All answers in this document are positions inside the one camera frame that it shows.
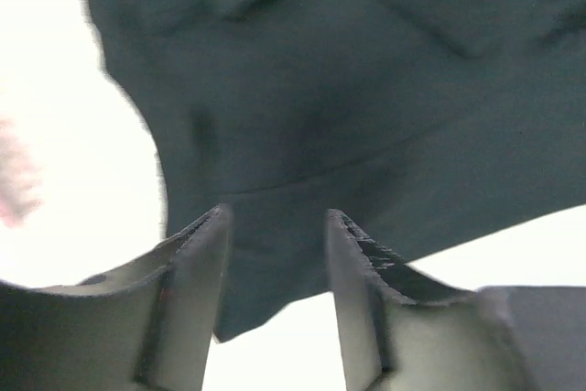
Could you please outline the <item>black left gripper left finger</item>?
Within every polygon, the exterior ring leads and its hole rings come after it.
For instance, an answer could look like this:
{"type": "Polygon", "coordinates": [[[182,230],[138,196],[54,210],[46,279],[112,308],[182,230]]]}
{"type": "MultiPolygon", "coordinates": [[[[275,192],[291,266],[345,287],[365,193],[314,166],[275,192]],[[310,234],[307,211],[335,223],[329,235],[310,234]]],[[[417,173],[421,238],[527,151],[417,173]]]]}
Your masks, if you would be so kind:
{"type": "Polygon", "coordinates": [[[199,390],[230,248],[217,206],[77,286],[1,287],[4,390],[199,390]]]}

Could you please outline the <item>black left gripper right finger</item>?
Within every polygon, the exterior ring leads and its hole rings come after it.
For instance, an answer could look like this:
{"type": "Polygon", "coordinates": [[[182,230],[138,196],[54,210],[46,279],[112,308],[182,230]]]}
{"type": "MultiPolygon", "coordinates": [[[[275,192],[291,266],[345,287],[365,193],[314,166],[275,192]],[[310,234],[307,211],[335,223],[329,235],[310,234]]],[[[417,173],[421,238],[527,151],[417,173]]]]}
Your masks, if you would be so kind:
{"type": "Polygon", "coordinates": [[[585,291],[450,287],[331,210],[326,251],[350,390],[582,390],[585,291]]]}

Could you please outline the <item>black t shirt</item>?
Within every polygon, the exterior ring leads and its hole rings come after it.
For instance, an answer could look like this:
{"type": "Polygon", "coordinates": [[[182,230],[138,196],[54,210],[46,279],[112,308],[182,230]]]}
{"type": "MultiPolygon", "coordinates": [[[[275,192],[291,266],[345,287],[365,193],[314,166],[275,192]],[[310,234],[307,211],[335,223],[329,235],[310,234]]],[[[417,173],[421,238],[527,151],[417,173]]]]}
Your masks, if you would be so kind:
{"type": "Polygon", "coordinates": [[[328,289],[328,209],[403,257],[585,202],[585,0],[88,0],[173,234],[226,203],[227,342],[328,289]]]}

